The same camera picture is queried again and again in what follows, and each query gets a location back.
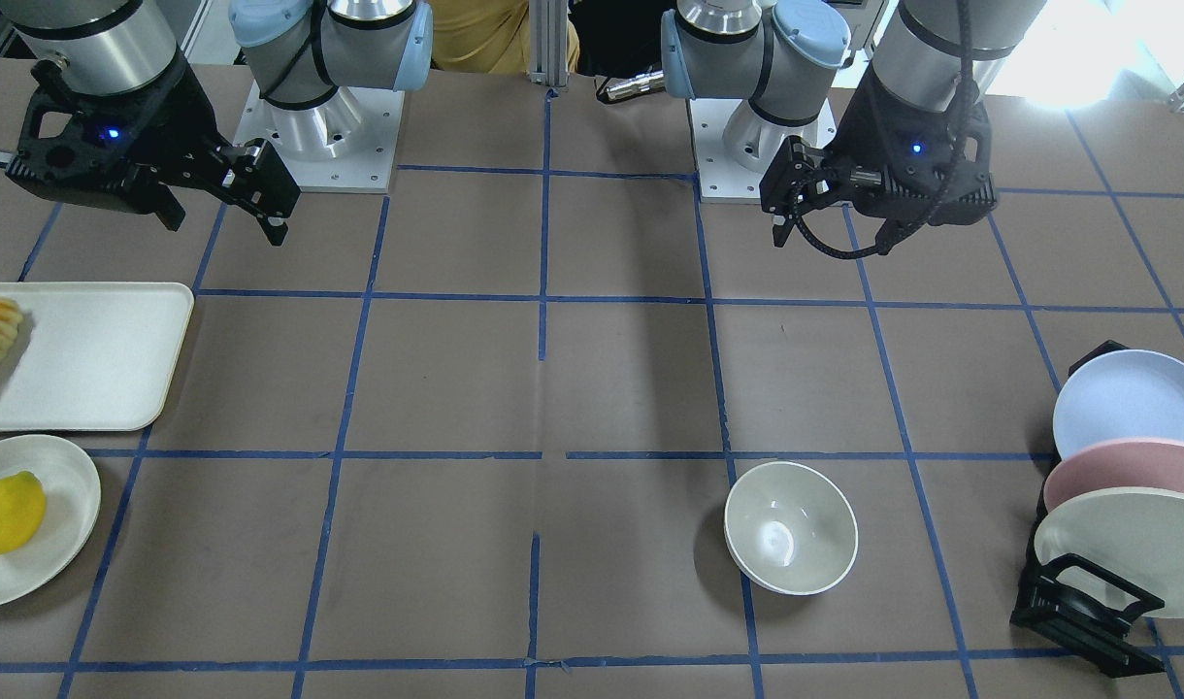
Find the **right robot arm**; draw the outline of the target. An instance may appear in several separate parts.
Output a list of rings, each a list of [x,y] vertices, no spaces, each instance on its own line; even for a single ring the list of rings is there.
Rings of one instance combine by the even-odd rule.
[[[363,134],[353,89],[417,91],[433,13],[423,1],[233,1],[229,21],[274,132],[234,145],[153,1],[2,1],[36,54],[11,182],[50,203],[154,216],[175,231],[175,187],[255,218],[272,245],[300,198],[287,163],[350,150]]]

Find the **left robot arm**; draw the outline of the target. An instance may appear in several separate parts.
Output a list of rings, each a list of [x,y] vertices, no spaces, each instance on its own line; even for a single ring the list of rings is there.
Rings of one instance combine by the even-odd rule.
[[[761,173],[774,246],[792,233],[823,255],[889,254],[925,226],[969,226],[999,207],[990,167],[991,85],[1040,1],[900,1],[835,136],[810,145],[852,31],[823,1],[680,1],[659,17],[665,90],[735,100]]]

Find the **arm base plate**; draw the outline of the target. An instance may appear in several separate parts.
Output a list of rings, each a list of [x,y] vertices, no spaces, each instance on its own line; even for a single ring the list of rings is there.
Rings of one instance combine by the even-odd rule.
[[[688,110],[700,190],[707,203],[759,205],[765,172],[784,139],[796,134],[805,145],[823,148],[836,133],[829,101],[802,127],[768,122],[744,100],[689,100]]]
[[[272,143],[304,193],[387,194],[407,96],[340,86],[322,105],[283,110],[252,84],[233,141]]]

